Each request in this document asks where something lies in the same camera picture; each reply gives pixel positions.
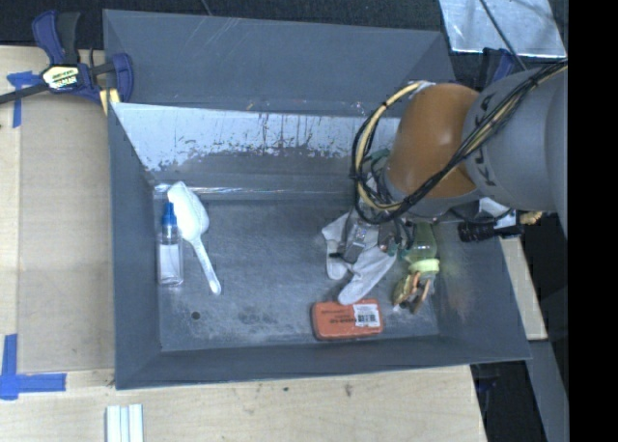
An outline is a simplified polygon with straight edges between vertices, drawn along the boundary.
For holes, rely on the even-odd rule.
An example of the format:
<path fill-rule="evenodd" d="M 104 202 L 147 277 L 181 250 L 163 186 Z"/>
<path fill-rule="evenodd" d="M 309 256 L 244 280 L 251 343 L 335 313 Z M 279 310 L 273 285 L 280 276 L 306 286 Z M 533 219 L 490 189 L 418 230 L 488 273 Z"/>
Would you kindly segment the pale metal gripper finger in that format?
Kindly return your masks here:
<path fill-rule="evenodd" d="M 356 262 L 366 248 L 369 226 L 364 221 L 348 221 L 342 239 L 342 259 Z"/>

